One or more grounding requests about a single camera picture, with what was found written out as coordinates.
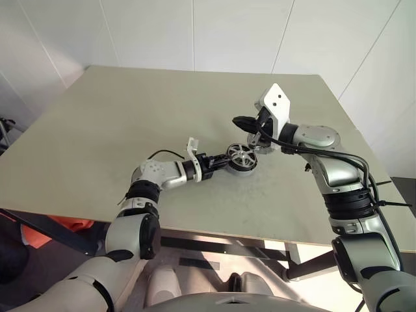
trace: metal frame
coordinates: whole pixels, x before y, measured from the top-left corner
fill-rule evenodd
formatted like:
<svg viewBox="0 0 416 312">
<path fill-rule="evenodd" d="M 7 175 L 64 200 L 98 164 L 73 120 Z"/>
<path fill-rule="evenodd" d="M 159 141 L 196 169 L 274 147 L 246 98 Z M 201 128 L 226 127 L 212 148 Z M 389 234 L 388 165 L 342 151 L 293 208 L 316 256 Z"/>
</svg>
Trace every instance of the metal frame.
<svg viewBox="0 0 416 312">
<path fill-rule="evenodd" d="M 36 231 L 65 244 L 66 246 L 94 256 L 99 249 L 99 240 L 104 238 L 108 223 L 95 222 L 90 229 L 74 233 L 48 216 L 42 214 L 25 213 L 0 209 L 0 213 L 13 220 L 25 224 Z M 304 263 L 300 262 L 298 248 L 295 244 L 285 243 L 285 250 L 264 248 L 262 240 L 239 239 L 236 237 L 220 237 L 235 241 L 234 244 L 210 242 L 210 237 L 216 235 L 198 234 L 184 231 L 163 230 L 161 245 L 164 247 L 194 250 L 199 252 L 214 252 L 218 254 L 239 255 L 256 258 L 262 261 L 281 279 L 285 281 L 299 280 L 332 271 L 336 267 L 333 251 L 324 253 Z M 194 235 L 205 237 L 205 240 L 192 239 Z M 286 261 L 289 268 L 285 268 L 278 261 Z"/>
<path fill-rule="evenodd" d="M 335 262 L 333 251 L 301 263 L 298 248 L 296 244 L 292 243 L 286 242 L 285 250 L 282 251 L 264 248 L 264 242 L 262 240 L 220 237 L 223 239 L 231 239 L 236 242 L 242 241 L 244 243 L 223 244 L 219 242 L 209 242 L 209 237 L 217 237 L 214 235 L 211 236 L 192 232 L 186 232 L 187 235 L 182 235 L 190 237 L 193 235 L 206 237 L 207 241 L 201 241 L 171 237 L 180 236 L 180 234 L 178 234 L 180 231 L 164 230 L 164 232 L 165 233 L 162 233 L 161 240 L 161 245 L 164 247 L 257 258 L 284 281 L 298 281 L 337 270 L 337 263 Z M 286 261 L 289 268 L 285 268 L 278 261 Z"/>
<path fill-rule="evenodd" d="M 3 137 L 3 140 L 5 141 L 5 144 L 9 147 L 10 146 L 10 139 L 8 138 L 7 131 L 6 131 L 6 125 L 3 123 L 3 119 L 0 118 L 0 133 Z"/>
<path fill-rule="evenodd" d="M 105 223 L 95 222 L 90 229 L 84 230 L 84 235 L 81 236 L 79 233 L 74 233 L 50 217 L 42 214 L 24 213 L 6 209 L 0 209 L 0 213 L 85 255 L 96 254 L 98 250 L 97 241 L 105 227 Z"/>
</svg>

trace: orange object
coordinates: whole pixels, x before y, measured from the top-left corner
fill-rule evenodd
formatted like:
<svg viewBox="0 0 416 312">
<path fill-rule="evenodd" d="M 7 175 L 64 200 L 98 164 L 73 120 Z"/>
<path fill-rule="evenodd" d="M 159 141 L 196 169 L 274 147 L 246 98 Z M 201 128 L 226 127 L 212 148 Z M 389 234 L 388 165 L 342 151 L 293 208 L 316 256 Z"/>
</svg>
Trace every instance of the orange object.
<svg viewBox="0 0 416 312">
<path fill-rule="evenodd" d="M 65 216 L 48 216 L 54 221 L 62 224 L 65 228 L 72 231 L 79 231 L 80 229 L 89 229 L 94 224 L 94 221 L 85 219 L 68 218 Z M 44 244 L 51 240 L 50 237 L 43 235 L 28 226 L 21 227 L 21 234 L 26 240 L 27 244 L 35 247 L 36 249 L 42 247 Z"/>
</svg>

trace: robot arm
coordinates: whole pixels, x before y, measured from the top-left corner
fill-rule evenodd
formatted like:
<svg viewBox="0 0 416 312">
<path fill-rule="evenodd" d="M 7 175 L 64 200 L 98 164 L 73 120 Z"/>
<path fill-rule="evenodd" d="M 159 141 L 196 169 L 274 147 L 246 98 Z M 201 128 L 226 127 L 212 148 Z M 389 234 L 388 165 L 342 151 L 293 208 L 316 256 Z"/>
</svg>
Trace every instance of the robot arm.
<svg viewBox="0 0 416 312">
<path fill-rule="evenodd" d="M 106 254 L 89 259 L 43 295 L 13 311 L 120 311 L 147 260 L 159 251 L 160 191 L 209 179 L 229 162 L 226 154 L 196 154 L 197 147 L 198 141 L 190 138 L 187 161 L 143 162 L 133 172 L 120 212 L 107 231 Z"/>
<path fill-rule="evenodd" d="M 367 163 L 345 153 L 335 130 L 289 123 L 289 106 L 283 90 L 274 84 L 255 104 L 257 118 L 236 117 L 233 122 L 249 132 L 248 144 L 259 153 L 281 147 L 307 161 L 305 170 L 312 171 L 338 235 L 332 246 L 341 276 L 360 286 L 369 310 L 414 311 L 416 278 L 402 272 L 400 252 L 378 208 L 378 195 L 374 199 L 369 189 L 368 178 L 372 185 L 375 182 Z"/>
</svg>

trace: white wall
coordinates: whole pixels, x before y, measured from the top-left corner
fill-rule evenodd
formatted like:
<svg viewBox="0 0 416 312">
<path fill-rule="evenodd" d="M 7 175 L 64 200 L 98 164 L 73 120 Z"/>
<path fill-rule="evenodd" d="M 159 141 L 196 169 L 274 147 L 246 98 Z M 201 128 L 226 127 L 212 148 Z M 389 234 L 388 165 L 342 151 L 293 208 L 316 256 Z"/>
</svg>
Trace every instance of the white wall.
<svg viewBox="0 0 416 312">
<path fill-rule="evenodd" d="M 317 73 L 388 172 L 416 177 L 415 3 L 0 0 L 0 114 L 30 125 L 90 64 Z"/>
</svg>

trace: beige tabletop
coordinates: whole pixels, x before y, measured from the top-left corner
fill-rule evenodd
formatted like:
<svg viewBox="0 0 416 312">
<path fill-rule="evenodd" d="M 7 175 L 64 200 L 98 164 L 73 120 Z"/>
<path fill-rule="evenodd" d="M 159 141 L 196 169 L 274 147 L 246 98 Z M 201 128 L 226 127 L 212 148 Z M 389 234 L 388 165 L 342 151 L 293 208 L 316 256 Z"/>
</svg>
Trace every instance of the beige tabletop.
<svg viewBox="0 0 416 312">
<path fill-rule="evenodd" d="M 141 70 L 92 66 L 0 157 L 0 207 L 111 221 L 133 170 L 159 149 L 225 152 L 246 142 L 235 116 L 254 116 L 254 101 L 278 83 L 291 101 L 291 122 L 327 125 L 343 146 L 389 179 L 360 132 L 318 75 Z M 159 160 L 175 159 L 159 155 Z M 324 201 L 297 155 L 260 155 L 250 177 L 212 179 L 163 192 L 161 225 L 278 241 L 330 244 Z M 391 183 L 381 199 L 403 202 Z M 406 207 L 383 208 L 401 250 L 416 250 L 416 223 Z"/>
</svg>

